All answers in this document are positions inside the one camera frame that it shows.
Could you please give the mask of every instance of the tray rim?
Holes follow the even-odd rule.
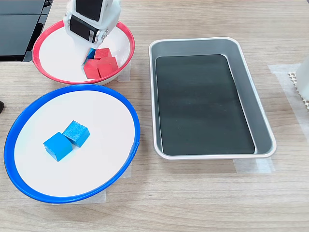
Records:
[[[259,106],[259,110],[261,112],[261,115],[263,117],[263,120],[264,120],[264,123],[266,125],[266,128],[267,128],[267,131],[269,133],[269,136],[271,138],[271,143],[272,143],[272,146],[271,146],[271,149],[266,152],[266,153],[263,153],[263,154],[209,154],[209,155],[167,155],[165,154],[164,152],[161,151],[161,149],[158,147],[158,144],[157,144],[157,131],[156,131],[156,125],[157,125],[157,121],[156,121],[156,109],[155,109],[155,87],[154,87],[154,75],[153,75],[153,47],[158,44],[158,43],[161,43],[161,42],[177,42],[177,41],[201,41],[201,40],[229,40],[233,43],[236,44],[238,50],[239,50],[239,53],[241,55],[241,58],[242,58],[242,61],[243,61],[243,64],[244,64],[244,67],[245,67],[245,70],[246,70],[246,73],[248,75],[248,78],[249,78],[249,81],[250,81],[250,84],[251,84],[251,88],[253,90],[253,93],[255,95],[255,98],[257,100],[257,104]],[[271,126],[269,124],[269,121],[268,121],[268,118],[266,116],[266,113],[263,109],[263,106],[262,106],[262,103],[261,103],[261,100],[258,96],[258,93],[257,93],[257,90],[256,90],[256,87],[254,85],[254,82],[253,82],[253,79],[251,77],[251,74],[250,74],[250,71],[249,71],[249,68],[248,68],[248,65],[247,65],[247,62],[246,62],[246,59],[244,57],[244,54],[243,54],[243,51],[240,47],[240,44],[238,41],[236,41],[235,39],[233,38],[230,38],[230,37],[210,37],[210,38],[193,38],[193,39],[162,39],[162,40],[156,40],[154,42],[152,42],[150,45],[149,45],[149,50],[148,50],[148,53],[149,53],[149,65],[150,65],[150,92],[151,92],[151,110],[152,110],[152,126],[153,126],[153,146],[154,146],[154,150],[155,152],[163,157],[164,159],[166,160],[225,160],[225,159],[243,159],[243,158],[248,158],[248,159],[252,159],[252,158],[268,158],[270,156],[272,156],[275,151],[277,150],[277,143],[276,143],[276,139],[275,139],[275,136],[273,134],[273,131],[271,129]]]

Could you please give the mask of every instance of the silver tray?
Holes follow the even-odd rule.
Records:
[[[223,55],[233,77],[241,108],[254,143],[250,154],[166,154],[162,145],[156,60],[160,57]],[[156,153],[168,160],[267,158],[277,145],[252,81],[239,43],[227,37],[158,40],[149,46],[153,142]]]

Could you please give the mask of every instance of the wooden table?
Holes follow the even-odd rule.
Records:
[[[45,28],[60,21],[55,0]],[[141,144],[132,177],[107,189],[106,203],[51,205],[18,191],[3,147],[17,116],[62,87],[30,63],[0,64],[1,232],[307,232],[309,146],[268,64],[301,63],[309,54],[305,0],[124,0],[120,20],[133,32],[131,81],[107,84],[136,108]],[[232,160],[165,161],[153,150],[148,46],[157,39],[229,36],[239,41],[278,142],[272,174],[239,174]]]

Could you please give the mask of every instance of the red cube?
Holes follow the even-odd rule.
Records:
[[[112,66],[110,64],[100,64],[98,65],[98,72],[101,77],[105,77],[113,72]]]
[[[98,62],[97,59],[89,59],[87,60],[86,64],[84,65],[84,71],[86,74],[86,77],[88,79],[98,79],[101,78],[99,72],[98,72]]]
[[[98,61],[98,71],[101,77],[105,77],[118,69],[115,57],[101,58]]]
[[[94,59],[101,59],[106,57],[112,57],[109,48],[100,48],[96,50]]]

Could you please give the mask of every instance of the red bowl rim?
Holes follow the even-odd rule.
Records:
[[[121,22],[118,22],[116,25],[121,31],[123,31],[126,36],[128,37],[129,41],[130,41],[130,55],[128,57],[128,59],[126,60],[126,62],[120,67],[118,68],[116,71],[112,72],[111,74],[105,76],[105,77],[101,77],[99,79],[94,79],[94,80],[89,80],[89,81],[82,81],[82,82],[73,82],[73,81],[65,81],[65,80],[60,80],[58,78],[55,78],[54,76],[50,75],[47,71],[45,71],[45,69],[42,67],[41,65],[41,61],[39,58],[39,52],[40,52],[40,48],[41,45],[43,43],[43,41],[47,38],[47,36],[49,36],[51,33],[53,33],[54,31],[64,27],[63,21],[57,22],[55,24],[53,24],[51,27],[49,27],[47,30],[45,30],[37,39],[37,41],[35,42],[34,46],[33,46],[33,51],[32,51],[32,60],[33,63],[35,65],[35,67],[37,67],[37,69],[46,77],[48,77],[49,79],[52,79],[54,81],[57,82],[61,82],[64,84],[69,84],[69,85],[77,85],[77,84],[94,84],[97,82],[101,82],[101,81],[105,81],[113,76],[115,76],[116,74],[118,74],[132,59],[133,54],[134,54],[134,50],[135,50],[135,41],[134,41],[134,36],[132,34],[132,32],[130,31],[130,29],[124,25]]]

